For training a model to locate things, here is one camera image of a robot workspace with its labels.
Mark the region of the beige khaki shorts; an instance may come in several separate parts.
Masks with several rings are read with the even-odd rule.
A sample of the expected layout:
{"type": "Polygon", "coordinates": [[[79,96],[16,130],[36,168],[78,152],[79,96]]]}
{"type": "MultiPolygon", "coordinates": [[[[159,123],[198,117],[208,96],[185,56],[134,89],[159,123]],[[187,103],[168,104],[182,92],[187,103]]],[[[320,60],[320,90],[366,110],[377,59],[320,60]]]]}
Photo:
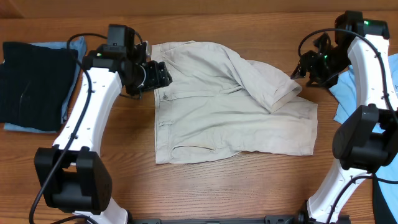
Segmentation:
{"type": "Polygon", "coordinates": [[[154,92],[155,161],[192,164],[240,152],[313,154],[316,103],[264,62],[213,42],[167,42],[152,48],[172,83],[154,92]]]}

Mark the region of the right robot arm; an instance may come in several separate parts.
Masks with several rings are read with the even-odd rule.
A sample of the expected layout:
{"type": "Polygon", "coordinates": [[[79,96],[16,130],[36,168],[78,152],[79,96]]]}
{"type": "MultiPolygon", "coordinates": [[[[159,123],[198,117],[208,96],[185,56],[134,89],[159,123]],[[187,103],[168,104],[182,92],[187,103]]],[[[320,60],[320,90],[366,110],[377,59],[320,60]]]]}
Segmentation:
{"type": "Polygon", "coordinates": [[[397,155],[397,96],[388,61],[390,33],[384,21],[359,11],[338,16],[332,28],[312,33],[314,49],[300,54],[292,78],[308,77],[308,86],[330,87],[351,67],[356,109],[337,129],[334,161],[319,189],[286,223],[349,223],[341,209],[358,186],[374,179],[397,155]]]}

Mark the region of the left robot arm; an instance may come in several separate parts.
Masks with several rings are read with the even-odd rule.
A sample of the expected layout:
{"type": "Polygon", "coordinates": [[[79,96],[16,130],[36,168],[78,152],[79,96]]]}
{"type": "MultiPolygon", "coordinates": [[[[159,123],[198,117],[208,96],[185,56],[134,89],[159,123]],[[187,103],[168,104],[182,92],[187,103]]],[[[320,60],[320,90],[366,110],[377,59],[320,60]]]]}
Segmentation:
{"type": "Polygon", "coordinates": [[[138,100],[169,86],[172,77],[134,29],[111,24],[105,39],[77,62],[83,78],[70,117],[52,147],[35,154],[37,200],[70,221],[132,223],[131,213],[112,198],[112,179],[100,158],[104,128],[118,96],[138,100]]]}

